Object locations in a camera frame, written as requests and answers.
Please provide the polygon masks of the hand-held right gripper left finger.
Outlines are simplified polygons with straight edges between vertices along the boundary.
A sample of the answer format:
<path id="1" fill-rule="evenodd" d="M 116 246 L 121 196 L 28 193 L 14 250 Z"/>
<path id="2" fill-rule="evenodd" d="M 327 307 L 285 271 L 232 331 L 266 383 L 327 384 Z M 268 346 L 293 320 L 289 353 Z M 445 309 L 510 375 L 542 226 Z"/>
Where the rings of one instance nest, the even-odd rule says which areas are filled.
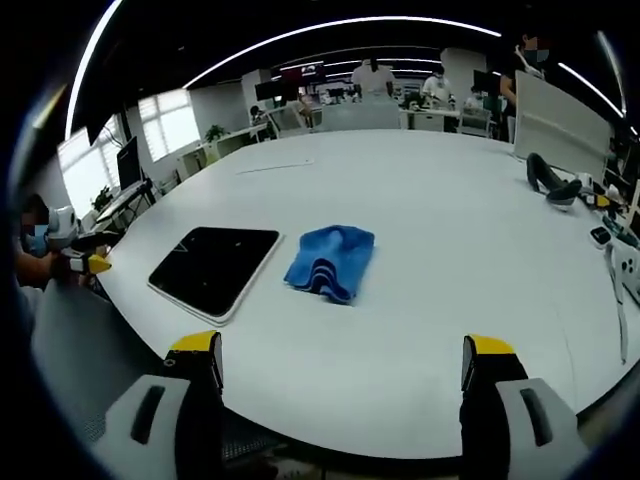
<path id="1" fill-rule="evenodd" d="M 115 479 L 221 479 L 222 393 L 221 334 L 183 337 L 111 405 L 92 452 Z"/>

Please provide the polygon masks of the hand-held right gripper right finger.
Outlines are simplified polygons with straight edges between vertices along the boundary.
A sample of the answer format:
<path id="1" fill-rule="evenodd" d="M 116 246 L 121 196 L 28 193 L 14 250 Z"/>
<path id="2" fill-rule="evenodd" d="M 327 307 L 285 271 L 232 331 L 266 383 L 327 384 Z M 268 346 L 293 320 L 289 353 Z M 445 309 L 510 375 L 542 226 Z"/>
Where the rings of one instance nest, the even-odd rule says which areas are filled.
<path id="1" fill-rule="evenodd" d="M 464 337 L 461 479 L 565 479 L 589 449 L 569 405 L 505 341 Z"/>

